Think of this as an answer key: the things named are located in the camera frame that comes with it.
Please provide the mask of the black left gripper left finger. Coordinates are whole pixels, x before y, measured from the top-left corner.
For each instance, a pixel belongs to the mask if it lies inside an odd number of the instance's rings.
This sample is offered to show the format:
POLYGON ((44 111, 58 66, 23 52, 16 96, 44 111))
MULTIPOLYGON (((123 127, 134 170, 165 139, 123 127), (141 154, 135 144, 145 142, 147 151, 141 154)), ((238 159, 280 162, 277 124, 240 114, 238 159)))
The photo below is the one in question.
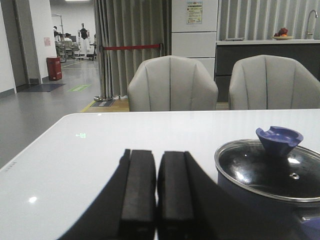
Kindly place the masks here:
POLYGON ((156 166, 150 150, 126 149, 108 183, 62 240, 152 240, 156 166))

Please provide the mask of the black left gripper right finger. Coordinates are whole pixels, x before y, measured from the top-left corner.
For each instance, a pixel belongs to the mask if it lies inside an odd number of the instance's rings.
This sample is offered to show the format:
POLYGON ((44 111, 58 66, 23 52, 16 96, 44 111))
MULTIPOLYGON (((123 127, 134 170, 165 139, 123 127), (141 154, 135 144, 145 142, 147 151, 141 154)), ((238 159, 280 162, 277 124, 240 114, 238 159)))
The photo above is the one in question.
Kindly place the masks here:
POLYGON ((158 180, 160 240, 249 240, 245 209, 201 169, 189 152, 166 151, 158 180))

